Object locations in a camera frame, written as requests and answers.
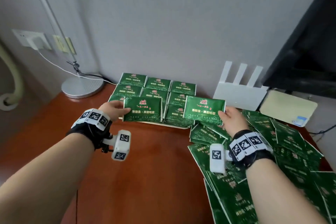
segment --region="desk surface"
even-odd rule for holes
[[[84,110],[106,102],[114,86],[86,99],[60,93],[0,149],[0,184],[60,141]],[[203,177],[187,146],[189,130],[117,121],[111,133],[132,133],[124,162],[97,150],[78,191],[77,223],[209,223],[212,214]],[[312,143],[305,129],[303,137]],[[321,170],[331,170],[322,161]],[[73,200],[62,223],[76,221]]]

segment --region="silver lamp base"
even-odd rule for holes
[[[87,98],[98,93],[104,86],[103,80],[90,80],[81,77],[71,77],[62,83],[62,91],[68,98]]]

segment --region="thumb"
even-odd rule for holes
[[[123,116],[124,114],[127,114],[131,111],[131,108],[123,108],[123,109],[117,109],[119,117]]]
[[[226,121],[228,121],[230,119],[230,117],[227,116],[226,113],[223,112],[223,111],[218,111],[218,115],[219,115],[220,119],[224,122],[224,124],[225,124]]]

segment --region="human arm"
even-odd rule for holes
[[[234,107],[219,112],[230,136],[248,130],[244,116]],[[252,200],[261,224],[327,224],[280,168],[270,159],[259,159],[246,171]]]
[[[116,120],[130,111],[112,101],[99,109]],[[60,223],[94,152],[72,133],[33,159],[0,187],[0,223]]]

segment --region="beige device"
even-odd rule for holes
[[[304,127],[317,107],[317,103],[279,91],[270,90],[260,112],[277,120]]]

